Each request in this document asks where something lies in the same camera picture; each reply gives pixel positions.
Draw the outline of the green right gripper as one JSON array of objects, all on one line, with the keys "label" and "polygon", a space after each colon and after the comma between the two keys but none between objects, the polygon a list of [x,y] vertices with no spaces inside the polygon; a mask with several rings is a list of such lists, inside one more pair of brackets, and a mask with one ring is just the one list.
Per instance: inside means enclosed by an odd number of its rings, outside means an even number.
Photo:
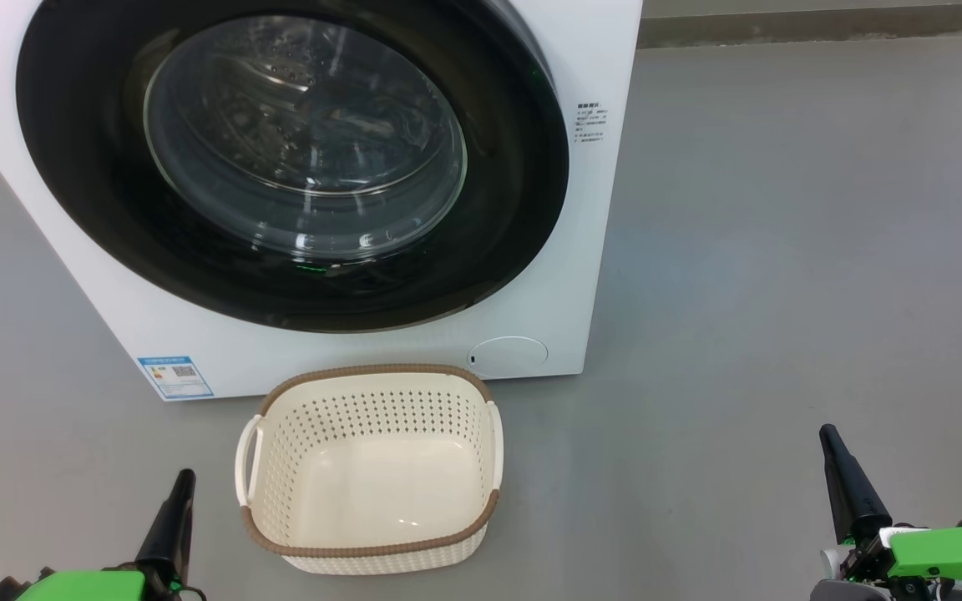
[{"label": "green right gripper", "polygon": [[834,425],[818,430],[833,533],[847,554],[822,552],[812,600],[962,600],[962,520],[954,528],[894,525]]}]

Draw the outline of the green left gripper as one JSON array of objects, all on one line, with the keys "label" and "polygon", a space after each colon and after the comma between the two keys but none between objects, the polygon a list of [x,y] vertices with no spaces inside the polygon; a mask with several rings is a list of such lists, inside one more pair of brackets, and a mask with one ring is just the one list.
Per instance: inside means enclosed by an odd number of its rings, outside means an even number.
[{"label": "green left gripper", "polygon": [[197,476],[192,469],[180,469],[134,560],[140,572],[48,572],[24,589],[17,600],[144,600],[148,587],[186,585],[195,482]]}]

